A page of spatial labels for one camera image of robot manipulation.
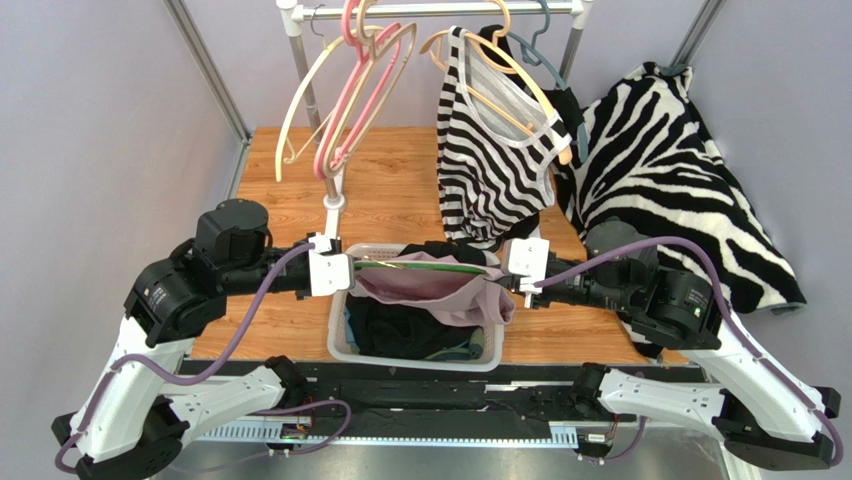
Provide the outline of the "black tank top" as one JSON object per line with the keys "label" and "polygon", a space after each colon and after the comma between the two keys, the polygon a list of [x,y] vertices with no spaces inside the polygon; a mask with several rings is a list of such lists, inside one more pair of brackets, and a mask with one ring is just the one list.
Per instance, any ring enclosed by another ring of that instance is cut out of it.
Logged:
{"label": "black tank top", "polygon": [[348,295],[345,308],[359,354],[365,356],[425,360],[465,342],[479,328],[445,325],[423,309],[386,305],[367,297]]}

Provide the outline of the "dark top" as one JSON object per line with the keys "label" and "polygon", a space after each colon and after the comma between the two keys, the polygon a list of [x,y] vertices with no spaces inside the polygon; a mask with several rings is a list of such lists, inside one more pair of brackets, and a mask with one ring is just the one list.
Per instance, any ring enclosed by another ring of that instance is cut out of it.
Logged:
{"label": "dark top", "polygon": [[478,266],[487,274],[368,268],[355,272],[355,285],[350,290],[352,296],[372,298],[386,305],[423,309],[439,322],[455,327],[505,326],[514,319],[516,305],[498,284],[504,273],[494,266],[460,262],[451,255],[434,257],[425,252],[383,261]]}

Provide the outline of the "green tank top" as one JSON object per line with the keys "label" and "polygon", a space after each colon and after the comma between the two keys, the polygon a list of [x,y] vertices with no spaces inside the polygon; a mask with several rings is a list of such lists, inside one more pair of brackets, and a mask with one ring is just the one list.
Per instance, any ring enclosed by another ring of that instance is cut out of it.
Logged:
{"label": "green tank top", "polygon": [[476,328],[465,342],[451,348],[445,348],[425,358],[426,361],[472,361],[482,357],[485,347],[485,333]]}

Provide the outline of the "blue tank top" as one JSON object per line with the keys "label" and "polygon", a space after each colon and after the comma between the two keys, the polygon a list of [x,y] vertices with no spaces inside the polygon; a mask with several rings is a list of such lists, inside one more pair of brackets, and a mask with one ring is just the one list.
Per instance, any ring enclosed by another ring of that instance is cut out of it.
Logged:
{"label": "blue tank top", "polygon": [[359,347],[357,345],[357,341],[354,336],[354,332],[350,325],[351,315],[347,308],[343,309],[343,326],[345,333],[345,340],[347,345],[350,347],[351,351],[355,354],[359,353]]}

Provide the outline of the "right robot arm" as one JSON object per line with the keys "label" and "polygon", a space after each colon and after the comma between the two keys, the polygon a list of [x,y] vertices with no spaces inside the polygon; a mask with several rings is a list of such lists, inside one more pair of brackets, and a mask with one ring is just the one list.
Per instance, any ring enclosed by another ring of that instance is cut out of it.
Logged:
{"label": "right robot arm", "polygon": [[521,277],[526,305],[558,302],[620,314],[634,334],[688,358],[716,386],[661,383],[587,364],[572,388],[578,400],[700,431],[765,470],[840,464],[844,445],[833,423],[840,394],[801,382],[747,332],[705,252],[680,237],[644,237],[616,220],[589,235],[597,246],[581,263],[558,259],[541,238],[510,250],[507,266]]}

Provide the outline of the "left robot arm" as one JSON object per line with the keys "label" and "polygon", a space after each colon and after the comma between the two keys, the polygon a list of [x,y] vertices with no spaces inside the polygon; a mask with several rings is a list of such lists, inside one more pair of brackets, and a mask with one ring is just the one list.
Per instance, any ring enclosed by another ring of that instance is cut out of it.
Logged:
{"label": "left robot arm", "polygon": [[[202,214],[193,237],[135,280],[111,356],[84,406],[56,418],[56,467],[80,479],[147,479],[203,434],[239,417],[289,410],[305,398],[305,377],[284,357],[203,392],[194,387],[230,359],[269,293],[313,293],[319,258],[338,245],[313,234],[278,248],[266,208],[231,199]],[[178,368],[232,296],[250,309],[220,356],[203,372]]]}

